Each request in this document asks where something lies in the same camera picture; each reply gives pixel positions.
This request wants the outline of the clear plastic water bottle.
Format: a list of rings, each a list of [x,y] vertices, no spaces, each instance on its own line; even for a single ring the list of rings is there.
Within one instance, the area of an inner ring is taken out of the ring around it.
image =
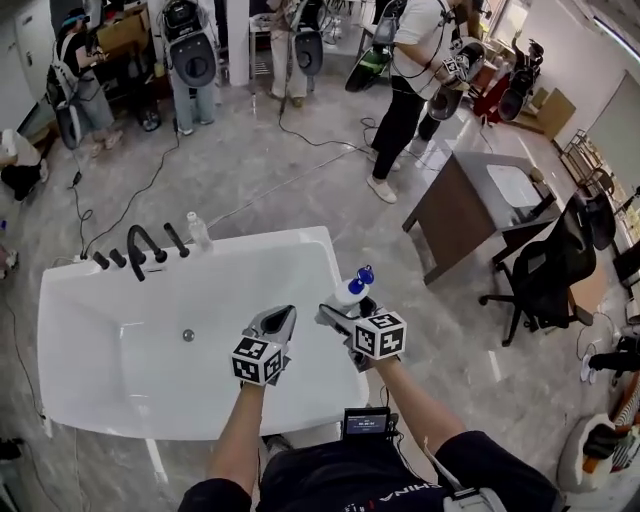
[[[213,242],[209,236],[207,224],[195,213],[187,214],[188,229],[193,242],[202,252],[213,250]]]

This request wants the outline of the red case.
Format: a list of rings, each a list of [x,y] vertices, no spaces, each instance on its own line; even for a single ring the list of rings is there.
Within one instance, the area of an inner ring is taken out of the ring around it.
[[[509,82],[509,75],[502,76],[484,96],[475,100],[473,113],[478,117],[489,115],[492,112],[492,109],[499,104],[502,95],[509,87]]]

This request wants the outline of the light wooden table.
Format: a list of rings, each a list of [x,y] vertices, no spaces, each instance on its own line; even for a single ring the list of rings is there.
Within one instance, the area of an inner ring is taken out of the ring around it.
[[[603,257],[599,251],[595,251],[595,255],[594,271],[569,288],[569,308],[572,317],[575,321],[587,326],[593,323],[593,317],[599,311],[608,289]]]

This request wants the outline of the person's left forearm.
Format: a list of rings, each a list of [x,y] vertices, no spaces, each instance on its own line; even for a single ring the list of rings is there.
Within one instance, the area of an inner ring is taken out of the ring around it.
[[[252,494],[257,480],[260,428],[265,388],[245,383],[214,445],[208,463],[208,479],[224,479]]]

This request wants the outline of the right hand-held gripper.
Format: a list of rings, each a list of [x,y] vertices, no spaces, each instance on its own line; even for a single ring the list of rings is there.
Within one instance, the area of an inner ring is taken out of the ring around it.
[[[358,319],[324,303],[315,316],[319,325],[349,337],[349,355],[359,372],[367,371],[374,362],[398,358],[406,348],[406,321],[396,312],[376,314],[378,310],[376,301],[367,296],[359,302]]]

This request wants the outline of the white rectangular basin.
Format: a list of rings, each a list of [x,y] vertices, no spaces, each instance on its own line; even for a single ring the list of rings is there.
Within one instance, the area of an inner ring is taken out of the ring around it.
[[[514,208],[533,208],[542,198],[520,168],[507,165],[490,164],[487,171],[503,198]]]

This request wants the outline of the small black monitor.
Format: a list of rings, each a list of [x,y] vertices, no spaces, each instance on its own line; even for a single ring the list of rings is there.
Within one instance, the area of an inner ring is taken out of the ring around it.
[[[348,408],[342,421],[342,438],[382,436],[389,432],[389,407]]]

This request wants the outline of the white bathtub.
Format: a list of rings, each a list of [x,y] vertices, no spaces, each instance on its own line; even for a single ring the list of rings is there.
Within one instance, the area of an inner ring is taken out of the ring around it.
[[[315,321],[340,283],[329,232],[310,227],[218,240],[165,263],[93,262],[42,276],[37,329],[41,400],[62,425],[131,438],[217,439],[240,390],[230,355],[260,312],[294,305],[282,377],[267,389],[261,431],[336,422],[363,406],[366,378],[340,334]],[[192,342],[182,333],[191,329]]]

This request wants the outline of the white spray bottle blue cap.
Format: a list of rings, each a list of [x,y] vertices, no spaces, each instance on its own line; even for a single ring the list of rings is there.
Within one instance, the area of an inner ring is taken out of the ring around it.
[[[361,267],[354,277],[343,281],[324,304],[346,314],[369,294],[374,279],[371,265]]]

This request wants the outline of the green black shell pack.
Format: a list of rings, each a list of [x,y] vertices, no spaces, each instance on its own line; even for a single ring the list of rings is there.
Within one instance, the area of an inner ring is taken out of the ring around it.
[[[371,45],[358,59],[345,83],[345,90],[358,93],[369,89],[387,69],[392,59],[388,45]]]

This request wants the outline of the black hand shower wand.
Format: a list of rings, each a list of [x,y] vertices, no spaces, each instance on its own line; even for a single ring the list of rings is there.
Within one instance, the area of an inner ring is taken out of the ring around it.
[[[165,223],[163,225],[163,229],[173,245],[178,250],[179,256],[181,258],[187,258],[190,255],[190,250],[186,247],[186,245],[182,242],[174,227],[169,223]]]

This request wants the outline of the white beanbag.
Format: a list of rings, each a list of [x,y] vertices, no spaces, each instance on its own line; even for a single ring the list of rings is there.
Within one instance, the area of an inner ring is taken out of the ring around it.
[[[561,452],[557,482],[561,490],[597,491],[629,469],[640,456],[640,379],[633,378],[611,415],[579,420]]]

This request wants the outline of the person's torso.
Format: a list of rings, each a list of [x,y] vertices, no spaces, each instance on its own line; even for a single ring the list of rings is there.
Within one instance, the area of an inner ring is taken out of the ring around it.
[[[496,492],[507,512],[561,512],[550,481],[481,431],[444,443],[436,459],[466,488]],[[257,502],[238,484],[191,487],[178,512],[444,512],[453,489],[419,479],[387,440],[336,441],[281,452],[264,470]]]

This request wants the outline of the person's shoe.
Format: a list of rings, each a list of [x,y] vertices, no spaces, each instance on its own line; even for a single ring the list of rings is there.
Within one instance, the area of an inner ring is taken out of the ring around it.
[[[263,436],[262,440],[266,447],[266,451],[270,456],[275,456],[279,453],[294,449],[290,441],[281,434]]]

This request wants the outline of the black basin faucet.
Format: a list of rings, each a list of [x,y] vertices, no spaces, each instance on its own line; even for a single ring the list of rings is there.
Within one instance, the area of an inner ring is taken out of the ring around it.
[[[540,202],[534,207],[532,212],[534,216],[539,216],[556,201],[556,197],[547,185],[544,176],[539,169],[533,168],[531,170],[530,179],[534,188],[541,197]]]

